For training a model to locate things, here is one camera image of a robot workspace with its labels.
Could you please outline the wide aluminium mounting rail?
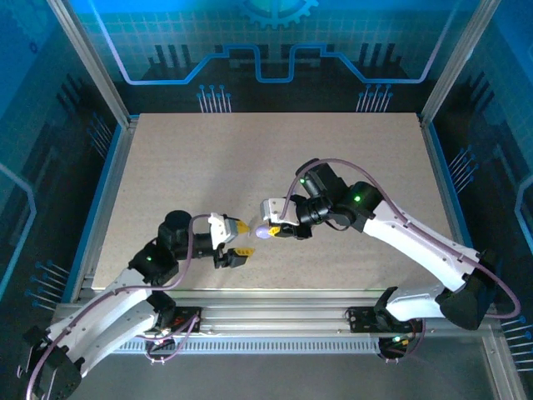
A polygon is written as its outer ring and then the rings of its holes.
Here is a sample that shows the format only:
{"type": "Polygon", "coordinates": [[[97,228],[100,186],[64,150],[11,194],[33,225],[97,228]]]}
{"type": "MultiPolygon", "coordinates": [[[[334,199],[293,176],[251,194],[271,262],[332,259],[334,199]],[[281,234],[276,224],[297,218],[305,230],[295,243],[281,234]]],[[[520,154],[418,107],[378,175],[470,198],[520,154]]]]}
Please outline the wide aluminium mounting rail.
{"type": "Polygon", "coordinates": [[[347,337],[346,310],[374,306],[381,291],[198,289],[167,294],[178,306],[202,308],[202,335],[347,337]]]}

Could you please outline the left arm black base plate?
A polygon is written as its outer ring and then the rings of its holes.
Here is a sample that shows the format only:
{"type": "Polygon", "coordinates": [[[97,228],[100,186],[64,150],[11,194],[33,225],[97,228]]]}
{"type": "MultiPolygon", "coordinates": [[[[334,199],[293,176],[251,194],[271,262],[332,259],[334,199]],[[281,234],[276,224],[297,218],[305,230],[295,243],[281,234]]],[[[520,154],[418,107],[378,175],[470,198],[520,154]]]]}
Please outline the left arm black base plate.
{"type": "Polygon", "coordinates": [[[178,333],[187,330],[193,318],[192,332],[198,333],[202,319],[202,307],[171,307],[163,311],[157,320],[156,328],[161,333],[178,333]]]}

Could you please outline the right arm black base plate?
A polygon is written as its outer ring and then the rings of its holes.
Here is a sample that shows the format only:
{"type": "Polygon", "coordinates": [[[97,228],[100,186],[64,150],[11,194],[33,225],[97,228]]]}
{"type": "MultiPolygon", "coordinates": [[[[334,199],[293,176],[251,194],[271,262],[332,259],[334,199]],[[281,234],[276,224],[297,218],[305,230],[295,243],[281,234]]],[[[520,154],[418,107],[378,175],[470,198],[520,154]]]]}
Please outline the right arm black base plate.
{"type": "Polygon", "coordinates": [[[344,314],[351,333],[420,333],[422,323],[399,321],[389,312],[374,307],[349,307],[344,314]]]}

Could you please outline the aluminium frame post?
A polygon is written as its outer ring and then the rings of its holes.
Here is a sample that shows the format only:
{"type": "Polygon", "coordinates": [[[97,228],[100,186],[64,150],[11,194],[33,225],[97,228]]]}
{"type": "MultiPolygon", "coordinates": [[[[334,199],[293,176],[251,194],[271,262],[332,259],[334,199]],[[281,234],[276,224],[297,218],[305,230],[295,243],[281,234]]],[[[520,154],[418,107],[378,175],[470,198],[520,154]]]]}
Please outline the aluminium frame post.
{"type": "Polygon", "coordinates": [[[112,115],[121,128],[134,128],[137,117],[131,118],[107,69],[85,32],[68,0],[46,0],[62,30],[72,44],[112,115]]]}
{"type": "Polygon", "coordinates": [[[442,70],[442,74],[422,108],[421,128],[428,128],[432,123],[500,4],[501,0],[479,0],[476,10],[466,24],[442,70]]]}

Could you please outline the aluminium lower frame bar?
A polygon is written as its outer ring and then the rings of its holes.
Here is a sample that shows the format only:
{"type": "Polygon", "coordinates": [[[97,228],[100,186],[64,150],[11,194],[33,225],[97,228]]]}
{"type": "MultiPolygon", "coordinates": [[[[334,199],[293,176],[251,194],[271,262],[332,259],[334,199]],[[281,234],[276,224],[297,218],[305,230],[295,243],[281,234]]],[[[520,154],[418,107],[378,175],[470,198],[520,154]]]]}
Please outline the aluminium lower frame bar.
{"type": "Polygon", "coordinates": [[[527,400],[519,373],[503,336],[491,332],[482,338],[491,390],[495,400],[527,400]]]}

